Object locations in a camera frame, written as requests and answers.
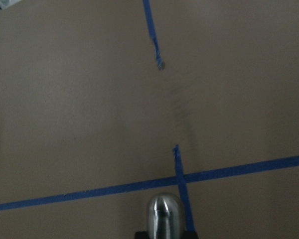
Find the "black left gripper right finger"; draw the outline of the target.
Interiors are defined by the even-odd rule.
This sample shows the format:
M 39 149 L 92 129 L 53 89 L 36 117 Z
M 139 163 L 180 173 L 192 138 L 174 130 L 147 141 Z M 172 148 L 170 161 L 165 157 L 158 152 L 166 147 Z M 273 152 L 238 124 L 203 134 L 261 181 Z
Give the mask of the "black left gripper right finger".
M 182 235 L 182 239 L 198 239 L 198 234 L 195 231 L 185 231 Z

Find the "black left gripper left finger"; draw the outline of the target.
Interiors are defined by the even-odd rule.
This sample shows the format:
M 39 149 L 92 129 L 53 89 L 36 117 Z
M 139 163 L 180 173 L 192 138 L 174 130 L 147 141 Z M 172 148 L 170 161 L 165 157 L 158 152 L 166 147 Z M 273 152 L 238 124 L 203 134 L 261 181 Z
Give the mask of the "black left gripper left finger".
M 135 239 L 148 239 L 148 234 L 145 231 L 135 232 Z

